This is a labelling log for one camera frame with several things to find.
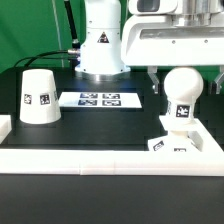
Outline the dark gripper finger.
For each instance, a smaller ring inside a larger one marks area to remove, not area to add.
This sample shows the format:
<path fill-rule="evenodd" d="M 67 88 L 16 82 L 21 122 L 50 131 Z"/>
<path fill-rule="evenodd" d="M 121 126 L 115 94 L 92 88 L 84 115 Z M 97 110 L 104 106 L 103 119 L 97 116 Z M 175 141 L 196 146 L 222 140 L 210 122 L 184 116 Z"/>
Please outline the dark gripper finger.
<path fill-rule="evenodd" d="M 159 93 L 159 79 L 157 77 L 157 67 L 156 66 L 149 66 L 147 68 L 148 76 L 150 77 L 153 83 L 153 90 L 155 94 Z"/>
<path fill-rule="evenodd" d="M 219 67 L 219 74 L 211 82 L 210 93 L 211 94 L 219 94 L 221 92 L 223 83 L 224 83 L 224 65 Z"/>

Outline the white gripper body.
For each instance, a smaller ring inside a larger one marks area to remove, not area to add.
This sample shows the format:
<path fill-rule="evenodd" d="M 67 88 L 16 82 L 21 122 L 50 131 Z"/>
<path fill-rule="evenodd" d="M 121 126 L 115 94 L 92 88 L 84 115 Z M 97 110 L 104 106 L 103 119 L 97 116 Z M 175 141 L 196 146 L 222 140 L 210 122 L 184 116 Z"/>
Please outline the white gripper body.
<path fill-rule="evenodd" d="M 224 65 L 224 13 L 205 27 L 174 27 L 170 16 L 132 16 L 123 29 L 121 58 L 130 66 Z"/>

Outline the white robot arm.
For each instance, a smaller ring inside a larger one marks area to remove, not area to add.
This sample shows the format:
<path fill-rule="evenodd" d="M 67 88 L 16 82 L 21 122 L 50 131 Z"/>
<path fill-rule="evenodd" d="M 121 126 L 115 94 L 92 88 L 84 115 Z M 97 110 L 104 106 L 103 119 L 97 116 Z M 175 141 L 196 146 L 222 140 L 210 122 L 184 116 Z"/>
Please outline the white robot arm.
<path fill-rule="evenodd" d="M 86 40 L 76 71 L 82 78 L 111 80 L 145 66 L 159 91 L 163 66 L 217 66 L 211 83 L 224 84 L 224 0 L 128 0 L 131 17 L 120 23 L 119 0 L 84 0 Z"/>

